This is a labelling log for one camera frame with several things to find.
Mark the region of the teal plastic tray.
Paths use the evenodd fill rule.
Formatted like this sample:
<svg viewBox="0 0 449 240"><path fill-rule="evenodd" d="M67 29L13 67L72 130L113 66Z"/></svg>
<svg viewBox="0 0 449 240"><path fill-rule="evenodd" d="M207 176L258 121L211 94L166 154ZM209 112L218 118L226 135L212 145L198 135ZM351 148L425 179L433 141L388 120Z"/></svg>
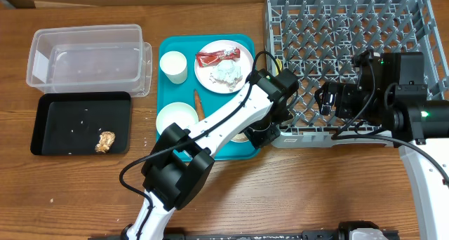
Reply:
<svg viewBox="0 0 449 240"><path fill-rule="evenodd" d="M199 94L206 116L229 102L236 93L215 93L201 85L194 71L195 55L206 45L219 40L235 41L244 46L250 53L249 68L252 68L255 46L253 40L244 34L211 34L171 36L165 39L159 48L159 59L168 51L179 51L187 58L187 80L182 84L174 84L159 68L157 83L157 114L170 103L183 102L194 107L194 89ZM259 153L250 142L229 141L215 156L215 160L251 159Z"/></svg>

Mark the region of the yellow plastic spoon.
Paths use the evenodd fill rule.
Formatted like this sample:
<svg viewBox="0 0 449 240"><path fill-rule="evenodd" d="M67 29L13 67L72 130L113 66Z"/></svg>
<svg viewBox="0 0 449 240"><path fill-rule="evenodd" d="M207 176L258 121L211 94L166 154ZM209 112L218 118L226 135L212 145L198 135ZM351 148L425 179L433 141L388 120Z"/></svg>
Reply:
<svg viewBox="0 0 449 240"><path fill-rule="evenodd" d="M280 59L276 59L276 75L282 71L283 65Z"/></svg>

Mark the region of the clear plastic bin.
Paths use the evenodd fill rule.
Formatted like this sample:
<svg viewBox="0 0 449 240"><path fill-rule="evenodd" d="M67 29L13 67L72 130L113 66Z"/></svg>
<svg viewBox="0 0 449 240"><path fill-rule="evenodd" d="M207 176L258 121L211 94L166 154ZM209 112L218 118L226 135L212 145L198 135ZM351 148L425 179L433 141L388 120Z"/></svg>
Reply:
<svg viewBox="0 0 449 240"><path fill-rule="evenodd" d="M94 25L40 29L27 63L27 85L43 93L125 91L149 94L152 47L142 28Z"/></svg>

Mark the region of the large white plate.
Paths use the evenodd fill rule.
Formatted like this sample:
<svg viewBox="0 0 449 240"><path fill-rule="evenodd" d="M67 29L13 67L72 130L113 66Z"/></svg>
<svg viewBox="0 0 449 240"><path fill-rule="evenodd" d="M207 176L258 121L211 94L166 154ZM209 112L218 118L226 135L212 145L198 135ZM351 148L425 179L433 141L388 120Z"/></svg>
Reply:
<svg viewBox="0 0 449 240"><path fill-rule="evenodd" d="M230 51L232 48L240 50L240 58L233 62L220 61L216 65L200 67L198 61L194 61L194 74L199 83L214 93L228 94L239 91L252 70L253 57L245 46L231 40L212 41L201 49L201 52L212 53Z"/></svg>

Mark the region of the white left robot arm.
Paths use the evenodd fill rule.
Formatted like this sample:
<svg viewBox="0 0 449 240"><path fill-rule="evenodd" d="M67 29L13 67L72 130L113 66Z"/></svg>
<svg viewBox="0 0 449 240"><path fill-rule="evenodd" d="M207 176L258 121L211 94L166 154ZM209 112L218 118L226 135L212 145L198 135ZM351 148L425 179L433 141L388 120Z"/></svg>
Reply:
<svg viewBox="0 0 449 240"><path fill-rule="evenodd" d="M219 110L187 128L176 123L160 134L149 155L125 166L121 184L143 196L135 223L121 239L162 239L176 210L183 209L202 189L215 155L236 135L244 133L255 149L280 136L289 117L288 99L297 93L296 75L288 69L277 76L252 71L244 87Z"/></svg>

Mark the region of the grey dishwasher rack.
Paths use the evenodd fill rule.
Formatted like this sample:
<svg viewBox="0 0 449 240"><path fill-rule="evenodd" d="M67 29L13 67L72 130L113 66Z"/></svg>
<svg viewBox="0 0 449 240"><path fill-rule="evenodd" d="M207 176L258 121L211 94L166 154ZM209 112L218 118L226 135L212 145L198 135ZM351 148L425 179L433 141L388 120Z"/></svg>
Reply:
<svg viewBox="0 0 449 240"><path fill-rule="evenodd" d="M448 63L431 0L266 0L265 48L299 81L293 118L274 141L278 148L332 147L343 120L319 113L315 91L325 82L356 83L351 57L378 53L424 54L430 100L448 98Z"/></svg>

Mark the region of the red snack wrapper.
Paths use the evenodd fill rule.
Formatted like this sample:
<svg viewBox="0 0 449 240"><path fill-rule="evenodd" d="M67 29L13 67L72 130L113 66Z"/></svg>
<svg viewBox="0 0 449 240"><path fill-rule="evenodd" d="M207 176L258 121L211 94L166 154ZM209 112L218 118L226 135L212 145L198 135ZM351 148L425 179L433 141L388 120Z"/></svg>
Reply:
<svg viewBox="0 0 449 240"><path fill-rule="evenodd" d="M196 54L196 61L199 67L210 67L217 65L223 60L236 60L239 59L241 51L237 47L231 47L215 52L198 52Z"/></svg>

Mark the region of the white paper cup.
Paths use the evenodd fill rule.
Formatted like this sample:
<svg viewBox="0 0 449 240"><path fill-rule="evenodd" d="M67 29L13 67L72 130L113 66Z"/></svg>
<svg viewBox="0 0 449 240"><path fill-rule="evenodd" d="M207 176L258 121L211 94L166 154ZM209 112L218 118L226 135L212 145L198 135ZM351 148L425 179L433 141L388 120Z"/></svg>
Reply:
<svg viewBox="0 0 449 240"><path fill-rule="evenodd" d="M182 84L187 80L187 59L179 51L168 51L161 56L159 67L174 84Z"/></svg>

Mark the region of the white napkin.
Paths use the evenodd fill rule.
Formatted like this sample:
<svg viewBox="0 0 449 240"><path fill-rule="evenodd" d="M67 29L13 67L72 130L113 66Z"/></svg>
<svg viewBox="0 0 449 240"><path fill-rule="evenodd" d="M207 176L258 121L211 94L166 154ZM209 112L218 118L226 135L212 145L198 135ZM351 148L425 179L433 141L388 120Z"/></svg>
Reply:
<svg viewBox="0 0 449 240"><path fill-rule="evenodd" d="M242 78L241 68L233 60L221 61L209 76L212 83L224 85L229 91L233 91Z"/></svg>

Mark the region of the white bowl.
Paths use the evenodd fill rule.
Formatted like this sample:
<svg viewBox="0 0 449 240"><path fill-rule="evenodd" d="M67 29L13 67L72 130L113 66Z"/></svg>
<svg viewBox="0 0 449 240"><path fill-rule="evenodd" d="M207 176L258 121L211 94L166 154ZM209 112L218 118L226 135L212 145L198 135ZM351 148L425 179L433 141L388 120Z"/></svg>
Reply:
<svg viewBox="0 0 449 240"><path fill-rule="evenodd" d="M184 102L173 102L166 105L156 117L156 129L158 134L172 123L176 123L180 128L187 128L199 122L195 109Z"/></svg>

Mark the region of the brown food lump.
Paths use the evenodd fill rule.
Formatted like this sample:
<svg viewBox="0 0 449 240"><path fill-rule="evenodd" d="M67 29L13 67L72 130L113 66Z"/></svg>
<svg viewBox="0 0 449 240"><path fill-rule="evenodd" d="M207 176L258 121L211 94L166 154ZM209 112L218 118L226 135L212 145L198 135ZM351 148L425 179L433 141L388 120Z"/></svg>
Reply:
<svg viewBox="0 0 449 240"><path fill-rule="evenodd" d="M100 139L97 143L97 145L95 146L95 151L97 153L107 153L112 144L115 141L115 133L111 132L111 131L104 131L100 134Z"/></svg>

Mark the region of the black waste tray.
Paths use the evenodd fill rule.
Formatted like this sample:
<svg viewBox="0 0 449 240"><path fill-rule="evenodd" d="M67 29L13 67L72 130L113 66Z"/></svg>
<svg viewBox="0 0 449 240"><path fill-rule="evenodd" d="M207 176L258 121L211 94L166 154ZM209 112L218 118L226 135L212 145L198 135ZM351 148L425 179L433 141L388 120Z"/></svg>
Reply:
<svg viewBox="0 0 449 240"><path fill-rule="evenodd" d="M132 100L127 92L47 93L39 99L30 151L34 155L94 155L101 135L108 154L129 150Z"/></svg>

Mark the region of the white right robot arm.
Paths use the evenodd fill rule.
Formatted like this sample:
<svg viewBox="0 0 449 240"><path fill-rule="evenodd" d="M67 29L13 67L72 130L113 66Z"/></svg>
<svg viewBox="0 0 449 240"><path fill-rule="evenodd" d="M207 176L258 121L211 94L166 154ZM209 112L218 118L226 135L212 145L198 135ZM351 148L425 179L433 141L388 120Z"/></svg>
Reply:
<svg viewBox="0 0 449 240"><path fill-rule="evenodd" d="M448 238L448 101L428 100L424 55L355 55L356 84L326 82L315 92L322 115L347 123L334 140L382 140L400 152L421 239Z"/></svg>

